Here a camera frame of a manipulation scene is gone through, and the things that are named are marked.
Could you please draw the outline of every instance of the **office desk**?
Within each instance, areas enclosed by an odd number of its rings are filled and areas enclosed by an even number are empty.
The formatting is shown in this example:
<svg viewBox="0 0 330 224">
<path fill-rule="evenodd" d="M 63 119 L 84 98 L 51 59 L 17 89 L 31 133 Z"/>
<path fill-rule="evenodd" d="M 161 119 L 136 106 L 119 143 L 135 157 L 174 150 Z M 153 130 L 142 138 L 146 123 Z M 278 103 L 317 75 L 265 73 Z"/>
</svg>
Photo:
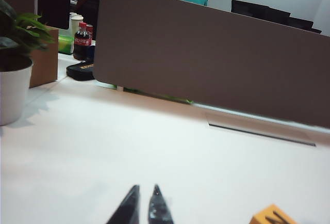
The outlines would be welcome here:
<svg viewBox="0 0 330 224">
<path fill-rule="evenodd" d="M 210 127 L 216 111 L 74 81 L 74 63 L 60 55 L 59 80 L 30 89 L 21 119 L 1 129 L 2 223 L 106 223 L 140 184 L 145 224 L 158 183 L 177 224 L 249 223 L 271 203 L 329 224 L 326 139 Z"/>
</svg>

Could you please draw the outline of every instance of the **black monitor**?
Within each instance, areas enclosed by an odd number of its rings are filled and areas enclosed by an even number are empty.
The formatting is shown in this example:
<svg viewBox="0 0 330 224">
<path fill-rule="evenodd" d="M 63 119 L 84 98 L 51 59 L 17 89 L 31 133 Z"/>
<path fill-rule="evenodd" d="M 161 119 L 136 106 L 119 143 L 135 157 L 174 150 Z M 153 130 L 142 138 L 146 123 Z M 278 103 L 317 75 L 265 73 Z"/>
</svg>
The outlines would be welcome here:
<svg viewBox="0 0 330 224">
<path fill-rule="evenodd" d="M 257 19 L 265 19 L 266 10 L 268 6 L 232 0 L 232 12 L 242 15 L 247 15 Z"/>
<path fill-rule="evenodd" d="M 48 26 L 68 29 L 70 0 L 38 0 L 39 21 Z"/>
<path fill-rule="evenodd" d="M 265 20 L 277 23 L 277 24 L 286 24 L 288 18 L 290 17 L 289 12 L 277 10 L 274 8 L 268 8 L 266 10 Z"/>
<path fill-rule="evenodd" d="M 319 29 L 314 29 L 314 28 L 311 28 L 309 31 L 314 32 L 314 33 L 317 33 L 317 34 L 322 33 L 321 30 L 319 30 Z"/>
<path fill-rule="evenodd" d="M 299 28 L 299 29 L 305 29 L 305 30 L 310 30 L 312 29 L 313 26 L 313 21 L 309 20 L 304 20 L 304 19 L 297 19 L 297 18 L 288 18 L 287 20 L 287 25 Z"/>
</svg>

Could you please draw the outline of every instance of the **yellow box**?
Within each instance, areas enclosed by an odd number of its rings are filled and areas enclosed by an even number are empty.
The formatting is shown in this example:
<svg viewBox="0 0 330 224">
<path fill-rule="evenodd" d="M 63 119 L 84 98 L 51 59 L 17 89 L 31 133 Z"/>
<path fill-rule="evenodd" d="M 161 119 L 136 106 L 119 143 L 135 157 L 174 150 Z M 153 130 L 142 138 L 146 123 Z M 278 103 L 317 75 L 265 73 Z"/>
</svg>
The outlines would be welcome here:
<svg viewBox="0 0 330 224">
<path fill-rule="evenodd" d="M 285 214 L 279 207 L 277 207 L 275 204 L 269 206 L 268 208 L 262 210 L 258 214 L 255 214 L 252 217 L 252 220 L 250 221 L 250 224 L 273 224 L 271 220 L 267 220 L 266 217 L 271 218 L 275 221 L 275 224 L 287 224 L 285 221 L 281 220 L 275 213 L 278 213 L 280 217 L 282 217 L 284 220 L 286 220 L 289 224 L 297 224 L 290 216 Z"/>
</svg>

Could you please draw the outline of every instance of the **soda bottle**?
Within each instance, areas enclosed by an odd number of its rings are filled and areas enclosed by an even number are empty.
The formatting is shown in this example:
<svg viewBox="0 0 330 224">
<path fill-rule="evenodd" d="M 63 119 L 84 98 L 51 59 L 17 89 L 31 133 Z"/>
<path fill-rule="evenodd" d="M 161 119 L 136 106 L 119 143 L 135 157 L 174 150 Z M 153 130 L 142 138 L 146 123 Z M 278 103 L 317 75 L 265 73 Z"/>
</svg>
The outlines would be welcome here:
<svg viewBox="0 0 330 224">
<path fill-rule="evenodd" d="M 77 60 L 86 60 L 87 49 L 91 45 L 89 34 L 86 31 L 87 24 L 79 23 L 79 31 L 74 35 L 73 57 Z"/>
<path fill-rule="evenodd" d="M 89 34 L 89 45 L 92 45 L 92 38 L 93 38 L 93 25 L 87 24 L 86 31 Z"/>
</svg>

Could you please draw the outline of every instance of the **red bottle label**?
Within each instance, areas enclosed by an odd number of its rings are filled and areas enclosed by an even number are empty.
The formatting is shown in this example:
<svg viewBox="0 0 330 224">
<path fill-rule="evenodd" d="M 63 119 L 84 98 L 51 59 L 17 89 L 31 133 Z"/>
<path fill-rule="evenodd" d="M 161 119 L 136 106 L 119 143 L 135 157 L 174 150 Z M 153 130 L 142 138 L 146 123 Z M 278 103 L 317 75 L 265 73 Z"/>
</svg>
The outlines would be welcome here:
<svg viewBox="0 0 330 224">
<path fill-rule="evenodd" d="M 82 45 L 82 46 L 90 46 L 91 41 L 90 41 L 90 39 L 75 38 L 74 39 L 74 44 Z"/>
</svg>

